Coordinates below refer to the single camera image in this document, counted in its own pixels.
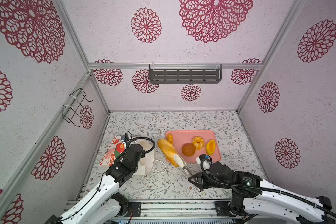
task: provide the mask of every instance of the floral tablecloth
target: floral tablecloth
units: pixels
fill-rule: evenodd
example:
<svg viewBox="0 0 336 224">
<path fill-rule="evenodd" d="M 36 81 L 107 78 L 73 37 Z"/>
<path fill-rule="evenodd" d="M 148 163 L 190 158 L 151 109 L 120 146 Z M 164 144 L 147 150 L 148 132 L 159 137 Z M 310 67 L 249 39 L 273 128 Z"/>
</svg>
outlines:
<svg viewBox="0 0 336 224">
<path fill-rule="evenodd" d="M 232 111 L 197 112 L 112 112 L 101 147 L 94 162 L 86 193 L 100 180 L 107 168 L 99 165 L 106 149 L 115 136 L 130 131 L 133 137 L 145 136 L 155 142 L 164 138 L 168 130 L 206 130 L 215 132 L 222 156 L 222 164 L 232 170 L 247 171 L 262 178 L 264 174 L 246 137 L 245 131 Z M 167 166 L 165 173 L 151 171 L 146 176 L 133 176 L 121 188 L 126 198 L 133 199 L 229 199 L 231 190 L 210 188 L 204 194 L 188 182 L 180 168 L 166 161 L 163 152 L 156 146 L 155 159 Z M 162 170 L 162 164 L 155 162 L 153 168 Z M 201 172 L 198 164 L 187 164 L 192 173 Z"/>
</svg>

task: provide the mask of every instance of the pink cutting board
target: pink cutting board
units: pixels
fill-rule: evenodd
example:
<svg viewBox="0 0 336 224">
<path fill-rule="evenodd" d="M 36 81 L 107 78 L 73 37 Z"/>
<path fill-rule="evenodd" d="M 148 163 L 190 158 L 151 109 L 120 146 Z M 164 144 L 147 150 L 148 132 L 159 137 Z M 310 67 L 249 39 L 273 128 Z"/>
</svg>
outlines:
<svg viewBox="0 0 336 224">
<path fill-rule="evenodd" d="M 213 159 L 213 162 L 217 162 L 221 160 L 221 155 L 218 147 L 218 143 L 215 139 L 215 134 L 212 130 L 177 130 L 177 131 L 167 131 L 166 132 L 166 138 L 167 135 L 171 134 L 173 136 L 173 146 L 177 153 L 184 159 L 186 163 L 196 163 L 195 160 L 197 157 L 199 157 L 201 154 L 206 154 L 206 144 L 210 140 L 215 141 L 215 150 L 213 155 L 210 157 Z M 185 156 L 182 153 L 182 147 L 185 143 L 192 143 L 193 138 L 200 136 L 204 140 L 204 147 L 201 150 L 195 150 L 195 153 L 193 156 Z"/>
</svg>

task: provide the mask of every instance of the bread loaf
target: bread loaf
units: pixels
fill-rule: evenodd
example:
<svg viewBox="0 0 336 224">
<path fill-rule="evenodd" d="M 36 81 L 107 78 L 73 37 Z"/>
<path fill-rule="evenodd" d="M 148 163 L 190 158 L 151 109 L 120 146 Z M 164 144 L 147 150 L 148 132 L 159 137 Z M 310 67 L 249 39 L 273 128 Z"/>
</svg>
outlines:
<svg viewBox="0 0 336 224">
<path fill-rule="evenodd" d="M 175 150 L 174 146 L 165 139 L 158 140 L 157 145 L 166 155 L 167 159 L 173 164 L 173 166 L 179 167 L 173 157 L 174 154 L 177 154 L 177 151 Z"/>
</svg>

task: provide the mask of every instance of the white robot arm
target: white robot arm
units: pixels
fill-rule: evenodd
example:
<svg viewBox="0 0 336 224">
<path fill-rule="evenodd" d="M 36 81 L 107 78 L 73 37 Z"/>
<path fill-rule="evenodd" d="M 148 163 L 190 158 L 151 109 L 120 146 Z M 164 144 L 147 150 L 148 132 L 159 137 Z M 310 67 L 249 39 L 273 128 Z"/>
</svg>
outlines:
<svg viewBox="0 0 336 224">
<path fill-rule="evenodd" d="M 215 202 L 224 215 L 236 217 L 249 214 L 267 215 L 296 224 L 335 224 L 329 198 L 306 197 L 281 187 L 248 172 L 233 171 L 219 162 L 212 162 L 208 155 L 197 158 L 202 173 L 188 178 L 199 189 L 210 187 L 229 188 L 233 190 L 229 203 Z"/>
<path fill-rule="evenodd" d="M 121 156 L 118 156 L 117 162 L 103 173 L 101 181 L 90 193 L 60 217 L 51 216 L 45 224 L 102 224 L 116 215 L 125 215 L 128 199 L 117 191 L 137 171 L 139 160 L 147 152 L 144 152 L 141 145 L 128 143 L 128 147 L 122 153 L 123 160 L 120 161 Z M 107 198 L 111 199 L 102 205 Z"/>
</svg>

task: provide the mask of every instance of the toy fruit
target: toy fruit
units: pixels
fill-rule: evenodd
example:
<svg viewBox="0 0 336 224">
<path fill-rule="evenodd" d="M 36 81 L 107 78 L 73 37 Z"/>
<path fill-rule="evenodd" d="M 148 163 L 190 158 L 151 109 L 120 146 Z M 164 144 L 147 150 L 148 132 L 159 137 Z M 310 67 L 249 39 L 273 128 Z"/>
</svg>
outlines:
<svg viewBox="0 0 336 224">
<path fill-rule="evenodd" d="M 192 156 L 195 153 L 195 146 L 192 143 L 186 143 L 182 147 L 182 153 L 185 156 Z"/>
<path fill-rule="evenodd" d="M 169 141 L 169 143 L 173 145 L 173 135 L 172 134 L 167 135 L 167 141 Z"/>
<path fill-rule="evenodd" d="M 210 140 L 207 145 L 205 146 L 205 149 L 207 150 L 207 154 L 208 155 L 213 155 L 214 150 L 215 150 L 215 141 L 214 140 Z"/>
<path fill-rule="evenodd" d="M 197 136 L 193 138 L 192 144 L 195 146 L 196 150 L 201 150 L 204 147 L 204 139 Z"/>
<path fill-rule="evenodd" d="M 173 145 L 165 139 L 158 140 L 157 145 L 162 150 L 162 152 L 166 155 L 167 159 L 173 164 L 173 166 L 179 167 L 173 157 L 174 154 L 177 154 L 177 151 L 175 150 Z"/>
</svg>

